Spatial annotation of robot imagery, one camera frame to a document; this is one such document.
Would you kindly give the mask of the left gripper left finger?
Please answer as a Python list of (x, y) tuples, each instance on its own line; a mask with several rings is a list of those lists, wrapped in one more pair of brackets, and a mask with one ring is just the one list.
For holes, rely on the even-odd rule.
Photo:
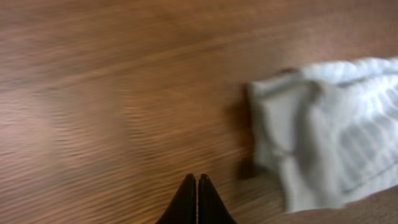
[(196, 224), (196, 222), (197, 185), (194, 175), (188, 174), (156, 224)]

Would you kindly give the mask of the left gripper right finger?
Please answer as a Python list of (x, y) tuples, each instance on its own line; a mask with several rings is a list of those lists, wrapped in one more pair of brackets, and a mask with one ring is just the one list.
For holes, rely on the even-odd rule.
[(198, 183), (198, 223), (236, 224), (207, 174)]

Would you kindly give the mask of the light blue striped shorts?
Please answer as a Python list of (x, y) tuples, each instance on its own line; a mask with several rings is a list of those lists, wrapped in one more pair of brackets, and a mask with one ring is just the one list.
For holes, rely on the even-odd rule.
[(314, 63), (248, 85), (254, 161), (287, 212), (341, 208), (397, 185), (397, 59)]

